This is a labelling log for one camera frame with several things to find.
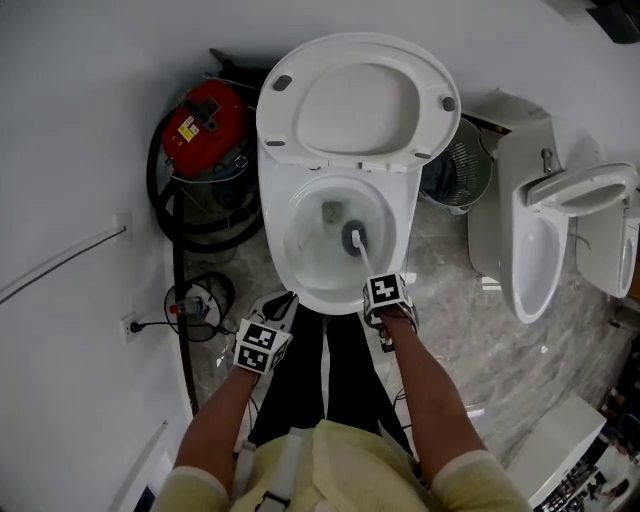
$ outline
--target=sticker on canister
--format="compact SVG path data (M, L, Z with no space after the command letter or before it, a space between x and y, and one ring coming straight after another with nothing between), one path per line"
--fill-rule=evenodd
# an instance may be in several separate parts
M192 125L196 129L195 132L193 130L189 129L190 125ZM191 139L193 139L194 135L196 133L198 133L198 128L196 127L195 123L193 122L193 117L191 117L191 116L187 117L187 119L184 121L184 123L182 123L180 125L180 127L178 128L178 132L180 132L180 135L182 135L184 140L186 140L187 142L189 142Z

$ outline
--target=white toilet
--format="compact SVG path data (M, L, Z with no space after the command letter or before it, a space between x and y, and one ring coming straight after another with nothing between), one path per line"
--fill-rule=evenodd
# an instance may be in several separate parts
M374 272L402 269L420 170L459 121L447 70L402 39L332 35L276 65L256 115L260 195L274 265L302 305L362 309L367 273L342 246L349 220L365 225Z
M634 191L592 215L578 219L578 271L603 292L626 297L638 252L640 194Z
M558 284L569 217L619 203L638 185L636 168L606 163L596 141L551 117L498 145L497 172L469 213L469 256L500 283L523 323L540 318Z

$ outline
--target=wall outlet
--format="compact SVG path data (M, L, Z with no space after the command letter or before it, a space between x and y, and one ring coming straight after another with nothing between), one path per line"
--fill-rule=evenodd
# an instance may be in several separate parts
M120 320L120 329L122 330L122 341L125 345L131 343L138 334L138 332L131 332L131 324L138 320L138 314L134 311L129 313L122 320Z

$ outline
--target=toilet brush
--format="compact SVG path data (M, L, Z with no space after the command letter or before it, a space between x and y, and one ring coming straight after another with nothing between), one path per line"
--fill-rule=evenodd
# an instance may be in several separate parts
M367 256L367 231L359 220L350 220L342 228L342 247L350 256L360 256L370 276L373 269Z

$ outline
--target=wall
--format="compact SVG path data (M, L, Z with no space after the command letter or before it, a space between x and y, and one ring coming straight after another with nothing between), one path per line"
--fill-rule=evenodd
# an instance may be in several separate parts
M163 319L171 259L144 164L188 77L79 4L3 2L0 45L0 287L114 213L131 212L134 231L0 306L0 508L104 511L162 423L173 456L189 419L172 332L148 328L130 345L120 333L134 309Z
M131 211L109 244L0 307L0 500L7 510L108 509L159 423L184 426L175 343L120 340L158 318L162 237L144 191L153 127L219 48L274 61L360 30L405 37L452 72L466 103L496 87L583 124L640 164L640 47L539 0L33 0L0 3L0 286Z

